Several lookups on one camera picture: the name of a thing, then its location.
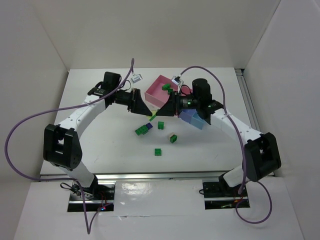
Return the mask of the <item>long green lego brick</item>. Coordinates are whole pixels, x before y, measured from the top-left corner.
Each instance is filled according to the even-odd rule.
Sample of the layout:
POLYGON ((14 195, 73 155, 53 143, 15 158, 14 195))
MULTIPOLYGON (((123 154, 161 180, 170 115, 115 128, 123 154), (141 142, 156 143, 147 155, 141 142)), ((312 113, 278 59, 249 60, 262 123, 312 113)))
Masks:
POLYGON ((142 125, 141 127, 137 128, 134 132, 137 136, 144 135, 149 131, 148 127, 146 125, 142 125))

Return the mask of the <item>green curved lego brick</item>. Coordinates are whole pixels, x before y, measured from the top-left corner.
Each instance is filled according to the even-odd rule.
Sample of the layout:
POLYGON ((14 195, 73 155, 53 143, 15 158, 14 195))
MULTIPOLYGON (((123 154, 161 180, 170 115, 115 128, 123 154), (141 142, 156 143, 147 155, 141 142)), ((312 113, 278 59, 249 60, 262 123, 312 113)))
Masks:
POLYGON ((173 136, 171 139, 169 139, 169 141, 173 144, 174 142, 176 142, 178 139, 178 136, 175 134, 175 136, 173 136))

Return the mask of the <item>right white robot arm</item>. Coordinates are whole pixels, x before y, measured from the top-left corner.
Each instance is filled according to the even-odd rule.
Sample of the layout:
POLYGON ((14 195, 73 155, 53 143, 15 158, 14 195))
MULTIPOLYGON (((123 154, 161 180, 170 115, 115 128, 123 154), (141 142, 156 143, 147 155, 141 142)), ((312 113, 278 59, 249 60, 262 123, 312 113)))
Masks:
POLYGON ((281 167, 276 137, 270 132, 255 130, 234 117, 222 103, 213 99, 206 79, 193 80, 190 94, 171 92, 156 115, 174 117, 189 109, 196 110, 207 124, 215 126, 240 144, 242 163, 219 177, 223 190, 237 188, 241 191, 247 182, 258 182, 281 167))

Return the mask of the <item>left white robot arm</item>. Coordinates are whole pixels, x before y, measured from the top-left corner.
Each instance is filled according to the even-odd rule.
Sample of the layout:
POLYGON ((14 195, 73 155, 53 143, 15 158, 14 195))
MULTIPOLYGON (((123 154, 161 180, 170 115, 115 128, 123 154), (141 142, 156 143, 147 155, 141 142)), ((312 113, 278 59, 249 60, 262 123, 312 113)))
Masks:
POLYGON ((78 181, 91 196, 102 192, 104 188, 82 162, 80 138, 86 128, 113 103, 126 106, 134 114, 152 115, 139 89, 133 88, 129 92, 119 89, 121 79, 118 73, 105 72, 103 81, 87 93, 82 107, 57 125, 48 124, 44 129, 44 160, 78 181))

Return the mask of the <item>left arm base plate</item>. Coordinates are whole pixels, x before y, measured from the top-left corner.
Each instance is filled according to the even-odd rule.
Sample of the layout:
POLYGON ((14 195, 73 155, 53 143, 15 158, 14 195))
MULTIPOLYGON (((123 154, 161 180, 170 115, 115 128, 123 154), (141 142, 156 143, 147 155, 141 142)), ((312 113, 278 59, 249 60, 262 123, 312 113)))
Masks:
MULTIPOLYGON (((115 183, 108 182, 107 184, 101 184, 101 190, 94 195, 84 192, 85 207, 87 212, 96 212, 101 208, 101 212, 113 212, 114 211, 114 199, 115 199, 115 183)), ((69 213, 82 213, 83 196, 80 188, 73 184, 70 189, 70 195, 68 200, 67 212, 69 213)))

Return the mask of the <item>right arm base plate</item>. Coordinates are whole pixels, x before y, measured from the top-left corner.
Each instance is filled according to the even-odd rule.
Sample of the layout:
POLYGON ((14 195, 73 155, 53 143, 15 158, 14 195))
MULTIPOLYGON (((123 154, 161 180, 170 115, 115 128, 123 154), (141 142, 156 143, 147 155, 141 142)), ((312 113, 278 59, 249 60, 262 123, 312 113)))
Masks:
POLYGON ((248 192, 244 188, 242 193, 238 193, 239 186, 223 188, 219 182, 205 181, 202 189, 198 192, 204 197, 204 207, 206 210, 249 208, 250 202, 248 192))

